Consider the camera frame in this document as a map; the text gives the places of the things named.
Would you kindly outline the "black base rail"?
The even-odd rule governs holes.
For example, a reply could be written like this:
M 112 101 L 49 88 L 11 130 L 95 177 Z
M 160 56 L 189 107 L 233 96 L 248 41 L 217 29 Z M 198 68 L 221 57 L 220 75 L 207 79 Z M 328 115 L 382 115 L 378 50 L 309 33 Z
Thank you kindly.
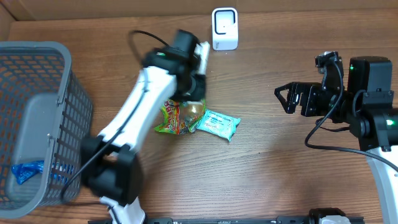
M 351 223 L 365 224 L 363 217 L 347 217 L 339 208 L 313 208 L 308 215 L 278 216 L 276 218 L 243 219 L 172 219 L 170 217 L 144 219 L 144 224 L 316 224 Z

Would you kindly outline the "teal wet wipes pack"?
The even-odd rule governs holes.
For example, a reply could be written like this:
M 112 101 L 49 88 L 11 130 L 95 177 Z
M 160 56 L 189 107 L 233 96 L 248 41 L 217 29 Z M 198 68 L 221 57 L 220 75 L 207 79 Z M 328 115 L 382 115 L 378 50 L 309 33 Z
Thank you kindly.
M 240 118 L 206 110 L 197 125 L 197 129 L 225 138 L 230 142 L 240 121 Z

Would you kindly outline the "grey plastic mesh basket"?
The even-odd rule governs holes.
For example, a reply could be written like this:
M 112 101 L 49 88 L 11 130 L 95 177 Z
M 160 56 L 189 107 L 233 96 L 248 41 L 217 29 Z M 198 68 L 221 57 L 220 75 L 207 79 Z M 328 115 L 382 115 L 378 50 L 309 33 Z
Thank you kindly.
M 58 42 L 1 42 L 1 217 L 58 205 L 80 191 L 80 142 L 90 132 L 93 102 Z M 44 161 L 44 171 L 19 185 L 11 166 Z M 75 166 L 68 182 L 50 177 L 53 162 Z

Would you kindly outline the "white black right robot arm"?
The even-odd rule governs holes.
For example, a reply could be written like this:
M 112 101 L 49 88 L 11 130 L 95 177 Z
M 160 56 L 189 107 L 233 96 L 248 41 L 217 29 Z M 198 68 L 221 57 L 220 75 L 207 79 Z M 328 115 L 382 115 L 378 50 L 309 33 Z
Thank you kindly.
M 315 57 L 323 76 L 320 83 L 290 82 L 274 90 L 287 114 L 301 106 L 305 117 L 318 117 L 304 144 L 312 149 L 364 155 L 374 177 L 384 223 L 397 223 L 397 108 L 391 90 L 392 62 L 387 57 L 361 56 L 349 61 L 348 81 L 343 81 L 342 58 L 337 52 Z M 321 146 L 309 142 L 330 119 L 346 123 L 339 131 L 358 138 L 359 149 Z

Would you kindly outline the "colourful gummy candy bag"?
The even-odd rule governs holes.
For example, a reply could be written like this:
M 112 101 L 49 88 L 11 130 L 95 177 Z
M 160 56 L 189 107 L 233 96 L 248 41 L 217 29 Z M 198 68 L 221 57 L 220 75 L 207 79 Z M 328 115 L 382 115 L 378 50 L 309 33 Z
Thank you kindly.
M 174 101 L 168 99 L 160 111 L 164 121 L 154 128 L 158 133 L 185 134 L 193 133 L 206 110 L 205 99 L 200 101 Z

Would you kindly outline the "white barcode scanner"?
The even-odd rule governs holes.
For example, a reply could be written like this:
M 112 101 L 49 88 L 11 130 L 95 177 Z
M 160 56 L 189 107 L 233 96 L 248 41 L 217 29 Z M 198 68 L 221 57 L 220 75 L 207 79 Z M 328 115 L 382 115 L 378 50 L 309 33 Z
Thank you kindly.
M 238 12 L 233 7 L 219 7 L 213 10 L 212 46 L 216 51 L 235 50 L 238 47 Z

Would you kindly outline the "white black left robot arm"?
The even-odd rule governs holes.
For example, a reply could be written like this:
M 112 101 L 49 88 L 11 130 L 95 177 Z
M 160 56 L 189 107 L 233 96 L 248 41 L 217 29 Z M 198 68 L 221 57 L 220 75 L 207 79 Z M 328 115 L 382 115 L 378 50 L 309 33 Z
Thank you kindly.
M 137 82 L 113 120 L 96 137 L 82 140 L 81 181 L 107 206 L 111 223 L 146 223 L 139 202 L 144 174 L 138 152 L 168 99 L 204 99 L 209 54 L 208 42 L 178 30 L 171 44 L 154 48 L 140 60 Z

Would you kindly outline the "blue snack wrapper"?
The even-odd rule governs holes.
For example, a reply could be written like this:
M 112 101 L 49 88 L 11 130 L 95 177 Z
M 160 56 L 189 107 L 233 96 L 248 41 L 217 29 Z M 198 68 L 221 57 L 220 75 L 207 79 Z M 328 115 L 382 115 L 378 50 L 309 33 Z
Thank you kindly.
M 60 162 L 53 162 L 51 169 L 55 172 L 50 173 L 50 177 L 53 180 L 61 180 L 62 182 L 68 182 L 68 177 L 64 174 L 73 174 L 75 166 L 71 164 L 61 164 Z M 16 177 L 16 182 L 22 185 L 28 181 L 31 177 L 36 174 L 42 174 L 44 171 L 44 161 L 32 161 L 11 166 L 11 172 Z

